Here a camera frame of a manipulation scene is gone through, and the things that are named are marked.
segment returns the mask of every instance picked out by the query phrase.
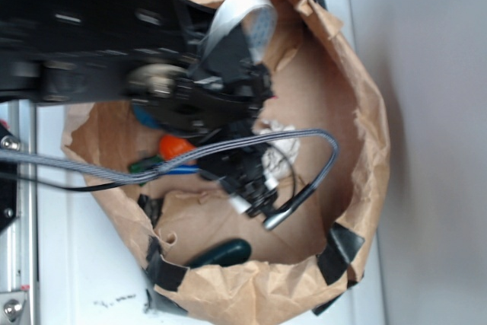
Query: metal frame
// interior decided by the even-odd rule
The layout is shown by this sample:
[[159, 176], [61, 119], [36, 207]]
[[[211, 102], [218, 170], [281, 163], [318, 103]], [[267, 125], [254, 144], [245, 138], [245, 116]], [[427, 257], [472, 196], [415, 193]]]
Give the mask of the metal frame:
[[[11, 102], [0, 110], [11, 132], [22, 143], [22, 149], [36, 151], [36, 111], [30, 103]], [[25, 165], [22, 174], [35, 176], [36, 168]], [[39, 323], [37, 271], [37, 201], [36, 185], [19, 182], [17, 219], [0, 234], [0, 325], [10, 324], [5, 313], [6, 304], [15, 300], [21, 304], [21, 316], [15, 324]]]

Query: green handle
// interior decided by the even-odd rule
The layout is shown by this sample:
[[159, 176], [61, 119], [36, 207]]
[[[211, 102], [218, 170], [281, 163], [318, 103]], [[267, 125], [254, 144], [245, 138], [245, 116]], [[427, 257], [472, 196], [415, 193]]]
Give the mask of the green handle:
[[219, 266], [235, 266], [248, 261], [252, 247], [242, 239], [233, 239], [208, 250], [186, 264], [191, 269], [216, 264]]

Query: orange object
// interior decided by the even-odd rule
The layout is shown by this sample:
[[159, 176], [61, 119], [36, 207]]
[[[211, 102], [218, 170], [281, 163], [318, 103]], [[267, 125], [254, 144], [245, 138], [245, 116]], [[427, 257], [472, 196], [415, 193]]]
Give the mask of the orange object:
[[159, 141], [159, 155], [166, 161], [193, 149], [188, 140], [172, 135], [164, 135]]

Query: brown paper bag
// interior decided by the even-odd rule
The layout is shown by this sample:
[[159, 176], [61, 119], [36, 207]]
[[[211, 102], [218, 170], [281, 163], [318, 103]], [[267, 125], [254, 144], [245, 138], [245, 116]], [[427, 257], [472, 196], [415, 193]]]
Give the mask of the brown paper bag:
[[[192, 1], [216, 7], [223, 0]], [[265, 63], [278, 98], [266, 102], [261, 117], [337, 138], [341, 155], [318, 191], [272, 233], [256, 229], [258, 218], [235, 217], [218, 186], [194, 176], [94, 193], [155, 289], [190, 316], [222, 325], [281, 323], [360, 281], [389, 178], [384, 102], [341, 22], [314, 0], [271, 1], [279, 19]], [[126, 171], [156, 152], [162, 133], [137, 123], [126, 102], [85, 104], [68, 112], [62, 147], [70, 158]], [[303, 183], [328, 156], [323, 142], [302, 140], [295, 169]], [[286, 182], [279, 189], [284, 199]], [[140, 193], [165, 196], [155, 230], [136, 203]], [[232, 237], [261, 247], [254, 244], [252, 260], [238, 266], [180, 266]]]

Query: robotic arm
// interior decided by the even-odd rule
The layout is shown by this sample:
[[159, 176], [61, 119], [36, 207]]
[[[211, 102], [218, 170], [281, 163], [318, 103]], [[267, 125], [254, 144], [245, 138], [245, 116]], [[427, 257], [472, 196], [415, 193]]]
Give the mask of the robotic arm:
[[[254, 0], [264, 11], [253, 14], [263, 30], [253, 38], [245, 14], [232, 8], [248, 1], [215, 13], [188, 0], [0, 0], [0, 101], [125, 99], [149, 126], [195, 146], [252, 136], [272, 96], [259, 58], [274, 18], [268, 0]], [[198, 164], [203, 177], [219, 180], [250, 204], [249, 216], [264, 213], [273, 228], [309, 194], [298, 194], [285, 215], [272, 206], [267, 147], [221, 151]]]

